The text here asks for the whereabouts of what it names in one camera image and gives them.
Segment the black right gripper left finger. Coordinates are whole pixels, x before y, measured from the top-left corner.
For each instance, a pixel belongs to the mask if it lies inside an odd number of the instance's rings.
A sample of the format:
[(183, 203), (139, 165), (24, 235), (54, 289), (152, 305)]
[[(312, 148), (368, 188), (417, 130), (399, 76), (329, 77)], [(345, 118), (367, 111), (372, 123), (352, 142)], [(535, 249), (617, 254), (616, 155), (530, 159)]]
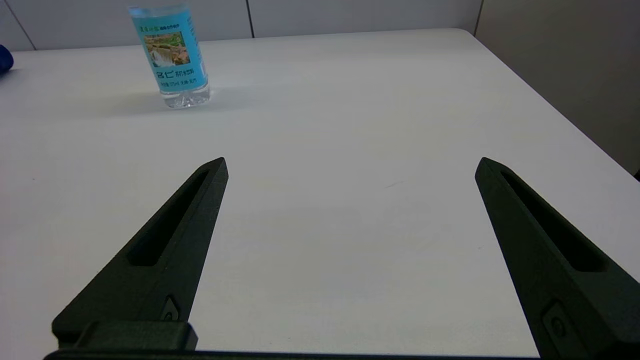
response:
[(202, 164), (52, 322), (60, 347), (94, 322), (189, 319), (229, 174)]

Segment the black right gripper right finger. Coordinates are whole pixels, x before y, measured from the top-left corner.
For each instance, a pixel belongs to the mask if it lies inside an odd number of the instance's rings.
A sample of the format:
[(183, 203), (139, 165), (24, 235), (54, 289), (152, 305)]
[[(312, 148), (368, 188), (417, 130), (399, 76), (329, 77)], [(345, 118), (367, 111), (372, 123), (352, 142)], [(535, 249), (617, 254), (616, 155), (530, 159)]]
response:
[(637, 360), (640, 286), (512, 169), (475, 182), (541, 358)]

